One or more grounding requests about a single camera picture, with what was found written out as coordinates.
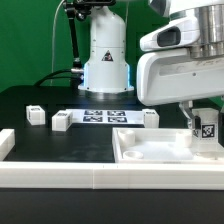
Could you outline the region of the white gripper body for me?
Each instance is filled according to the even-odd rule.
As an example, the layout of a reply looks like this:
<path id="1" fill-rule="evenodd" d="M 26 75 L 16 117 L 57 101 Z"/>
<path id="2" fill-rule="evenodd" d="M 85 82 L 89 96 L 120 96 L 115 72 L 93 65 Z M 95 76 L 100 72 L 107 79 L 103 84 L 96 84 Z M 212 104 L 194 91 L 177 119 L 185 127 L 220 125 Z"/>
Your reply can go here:
<path id="1" fill-rule="evenodd" d="M 140 40 L 137 96 L 151 105 L 224 95 L 224 18 L 185 16 Z"/>

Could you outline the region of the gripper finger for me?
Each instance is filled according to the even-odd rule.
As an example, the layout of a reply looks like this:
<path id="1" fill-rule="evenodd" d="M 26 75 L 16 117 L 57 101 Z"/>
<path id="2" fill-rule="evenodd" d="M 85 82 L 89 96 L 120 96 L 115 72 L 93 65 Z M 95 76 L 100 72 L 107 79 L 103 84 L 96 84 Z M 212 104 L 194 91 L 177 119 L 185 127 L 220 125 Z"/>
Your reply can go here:
<path id="1" fill-rule="evenodd" d="M 195 117 L 194 114 L 191 111 L 191 101 L 183 101 L 179 103 L 179 108 L 184 114 L 184 116 L 187 118 L 187 126 L 189 129 L 194 130 L 195 129 Z"/>

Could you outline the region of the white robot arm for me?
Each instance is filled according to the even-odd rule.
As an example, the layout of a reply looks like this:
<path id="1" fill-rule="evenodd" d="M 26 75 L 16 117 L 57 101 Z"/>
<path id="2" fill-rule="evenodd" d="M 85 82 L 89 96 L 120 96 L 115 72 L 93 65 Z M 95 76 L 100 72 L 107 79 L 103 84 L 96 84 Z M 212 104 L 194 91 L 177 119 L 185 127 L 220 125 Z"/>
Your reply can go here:
<path id="1" fill-rule="evenodd" d="M 224 0 L 143 0 L 125 24 L 93 4 L 90 58 L 79 89 L 135 90 L 146 106 L 177 103 L 197 127 L 192 101 L 224 95 Z"/>

